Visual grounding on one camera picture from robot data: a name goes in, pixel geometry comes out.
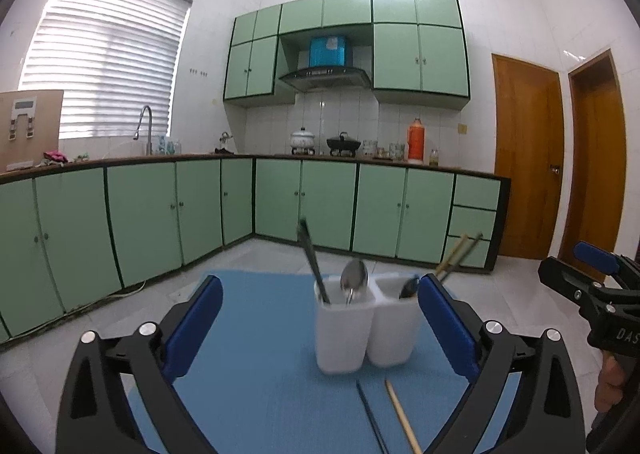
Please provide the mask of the person hand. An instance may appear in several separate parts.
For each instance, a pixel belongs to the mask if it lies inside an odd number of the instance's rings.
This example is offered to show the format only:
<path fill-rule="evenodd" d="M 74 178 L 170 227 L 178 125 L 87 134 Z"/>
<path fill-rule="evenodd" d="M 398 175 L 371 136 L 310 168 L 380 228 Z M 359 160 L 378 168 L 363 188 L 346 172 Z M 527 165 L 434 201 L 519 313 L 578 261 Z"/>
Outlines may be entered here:
<path fill-rule="evenodd" d="M 602 352 L 602 367 L 594 390 L 594 407 L 598 413 L 608 413 L 623 400 L 627 375 L 613 353 Z"/>

